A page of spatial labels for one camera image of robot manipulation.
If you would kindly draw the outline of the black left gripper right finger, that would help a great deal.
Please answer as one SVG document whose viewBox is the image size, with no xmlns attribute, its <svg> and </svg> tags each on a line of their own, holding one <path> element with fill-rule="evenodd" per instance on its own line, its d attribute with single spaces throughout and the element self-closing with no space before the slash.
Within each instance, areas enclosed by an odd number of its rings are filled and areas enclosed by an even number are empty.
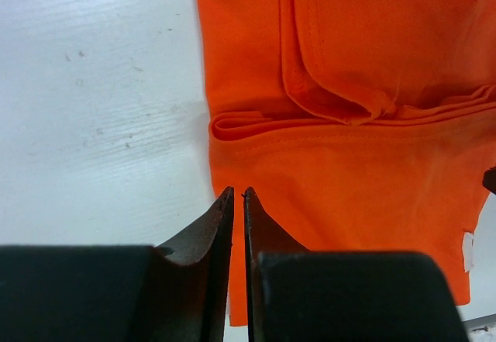
<svg viewBox="0 0 496 342">
<path fill-rule="evenodd" d="M 446 279 L 411 251 L 311 251 L 243 195 L 251 341 L 465 341 Z"/>
</svg>

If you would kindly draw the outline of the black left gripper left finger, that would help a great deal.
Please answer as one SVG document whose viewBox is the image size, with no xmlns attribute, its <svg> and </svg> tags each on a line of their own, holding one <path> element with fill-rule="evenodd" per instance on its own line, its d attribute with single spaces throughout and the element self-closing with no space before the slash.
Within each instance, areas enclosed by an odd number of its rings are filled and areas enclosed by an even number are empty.
<svg viewBox="0 0 496 342">
<path fill-rule="evenodd" d="M 4 246 L 3 341 L 221 341 L 234 191 L 156 246 Z"/>
</svg>

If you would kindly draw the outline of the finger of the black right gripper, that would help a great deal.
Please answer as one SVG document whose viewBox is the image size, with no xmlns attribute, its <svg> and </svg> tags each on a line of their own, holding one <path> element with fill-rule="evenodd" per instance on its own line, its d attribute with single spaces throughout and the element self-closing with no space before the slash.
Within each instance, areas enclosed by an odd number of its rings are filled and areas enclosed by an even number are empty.
<svg viewBox="0 0 496 342">
<path fill-rule="evenodd" d="M 496 194 L 496 167 L 487 169 L 484 172 L 481 184 L 492 194 Z"/>
</svg>

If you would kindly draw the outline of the orange t shirt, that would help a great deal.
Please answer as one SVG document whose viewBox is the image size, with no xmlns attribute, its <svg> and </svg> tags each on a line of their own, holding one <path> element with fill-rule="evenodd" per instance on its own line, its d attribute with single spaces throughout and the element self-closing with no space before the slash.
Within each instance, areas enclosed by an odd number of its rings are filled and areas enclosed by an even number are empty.
<svg viewBox="0 0 496 342">
<path fill-rule="evenodd" d="M 212 187 L 311 250 L 415 250 L 470 301 L 495 0 L 197 0 Z"/>
</svg>

